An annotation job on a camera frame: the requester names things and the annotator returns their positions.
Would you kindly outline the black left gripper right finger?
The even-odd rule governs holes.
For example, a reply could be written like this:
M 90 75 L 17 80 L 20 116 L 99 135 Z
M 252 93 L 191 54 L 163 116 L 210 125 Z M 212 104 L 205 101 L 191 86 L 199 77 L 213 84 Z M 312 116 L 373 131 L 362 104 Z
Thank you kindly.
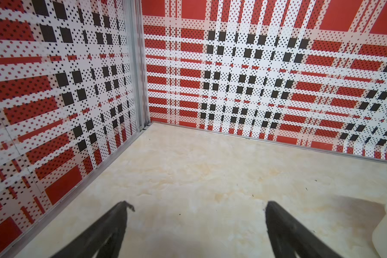
M 309 229 L 275 201 L 265 209 L 267 232 L 276 258 L 339 258 Z

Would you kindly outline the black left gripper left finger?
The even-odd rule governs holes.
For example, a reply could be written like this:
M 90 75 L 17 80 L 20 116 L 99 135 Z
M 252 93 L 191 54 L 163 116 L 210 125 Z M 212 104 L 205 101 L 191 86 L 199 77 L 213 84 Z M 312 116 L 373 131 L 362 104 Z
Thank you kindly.
M 129 210 L 135 211 L 132 204 L 126 201 L 117 203 L 52 257 L 117 258 L 125 236 Z

